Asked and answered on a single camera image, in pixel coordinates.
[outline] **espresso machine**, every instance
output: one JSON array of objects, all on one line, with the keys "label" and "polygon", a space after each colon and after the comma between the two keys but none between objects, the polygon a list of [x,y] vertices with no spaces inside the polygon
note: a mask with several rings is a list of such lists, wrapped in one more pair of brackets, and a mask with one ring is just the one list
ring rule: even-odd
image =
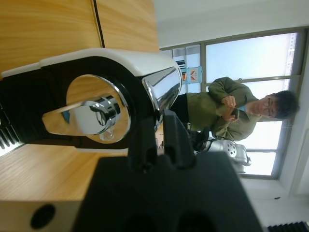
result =
[{"label": "espresso machine", "polygon": [[8,137],[95,152],[126,151],[132,129],[146,117],[156,130],[182,86],[173,59],[107,48],[46,58],[2,77]]}]

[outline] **chrome lever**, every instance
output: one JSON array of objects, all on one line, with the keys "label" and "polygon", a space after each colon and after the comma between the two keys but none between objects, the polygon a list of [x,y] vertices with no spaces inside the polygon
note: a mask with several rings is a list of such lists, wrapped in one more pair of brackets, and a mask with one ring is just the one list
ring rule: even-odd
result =
[{"label": "chrome lever", "polygon": [[[103,95],[48,112],[42,120],[50,133],[85,136],[103,134],[115,125],[120,116],[117,100],[113,96]],[[100,138],[112,136],[101,135]]]}]

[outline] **hand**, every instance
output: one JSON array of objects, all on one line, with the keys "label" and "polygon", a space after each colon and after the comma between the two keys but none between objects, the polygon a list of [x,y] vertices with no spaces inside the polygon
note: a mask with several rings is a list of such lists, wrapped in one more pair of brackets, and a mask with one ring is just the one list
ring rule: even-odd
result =
[{"label": "hand", "polygon": [[238,119],[235,118],[235,115],[231,115],[233,112],[234,108],[229,107],[227,111],[222,115],[222,118],[226,122],[236,122]]},{"label": "hand", "polygon": [[223,103],[227,107],[233,107],[234,108],[236,106],[236,101],[235,101],[235,98],[233,96],[226,96],[225,98],[223,98],[221,100],[221,103]]}]

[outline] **olive green jacket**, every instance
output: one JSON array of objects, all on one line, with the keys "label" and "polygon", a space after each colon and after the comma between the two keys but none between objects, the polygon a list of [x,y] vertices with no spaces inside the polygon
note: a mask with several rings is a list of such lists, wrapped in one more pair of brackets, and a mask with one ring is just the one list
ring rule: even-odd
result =
[{"label": "olive green jacket", "polygon": [[213,136],[221,136],[233,141],[247,138],[260,117],[239,111],[238,121],[232,123],[224,121],[221,116],[227,108],[221,100],[228,95],[235,97],[236,108],[257,100],[244,84],[228,77],[219,78],[209,85],[209,92],[187,93],[191,129],[200,131],[208,126]]}]

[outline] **window frame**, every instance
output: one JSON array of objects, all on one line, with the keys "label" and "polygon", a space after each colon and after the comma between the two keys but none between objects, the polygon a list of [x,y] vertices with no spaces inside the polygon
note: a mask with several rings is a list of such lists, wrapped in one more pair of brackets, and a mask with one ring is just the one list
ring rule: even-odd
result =
[{"label": "window frame", "polygon": [[[207,56],[206,56],[206,46],[211,44],[220,44],[225,42],[237,41],[237,40],[245,40],[251,38],[258,38],[264,36],[271,35],[280,35],[287,33],[298,33],[300,36],[296,38],[296,47],[295,47],[295,55],[292,66],[292,74],[289,76],[273,76],[273,77],[263,77],[263,78],[252,78],[245,80],[237,80],[240,83],[247,82],[257,82],[257,81],[268,81],[268,80],[281,80],[281,79],[290,79],[289,90],[293,91],[297,97],[299,97],[301,84],[304,78],[304,70],[306,64],[306,58],[308,54],[308,46],[309,46],[309,26],[307,27],[297,27],[297,28],[287,28],[287,29],[275,29],[275,30],[267,30],[261,32],[253,32],[242,35],[233,35],[218,39],[199,41],[194,43],[186,43],[177,46],[163,47],[160,48],[161,51],[171,50],[173,54],[173,49],[183,48],[193,45],[200,45],[200,63],[202,67],[202,83],[201,83],[201,92],[206,92],[207,86]],[[260,121],[277,121],[278,119],[274,118],[262,118]],[[240,176],[243,178],[252,178],[252,179],[272,179],[277,180],[281,174],[285,156],[287,153],[288,142],[291,137],[292,125],[294,122],[294,118],[283,120],[282,128],[280,132],[280,138],[278,143],[278,148],[275,150],[258,150],[258,149],[247,149],[248,152],[276,152],[276,158],[272,170],[271,175],[256,175],[256,174],[241,174]]]}]

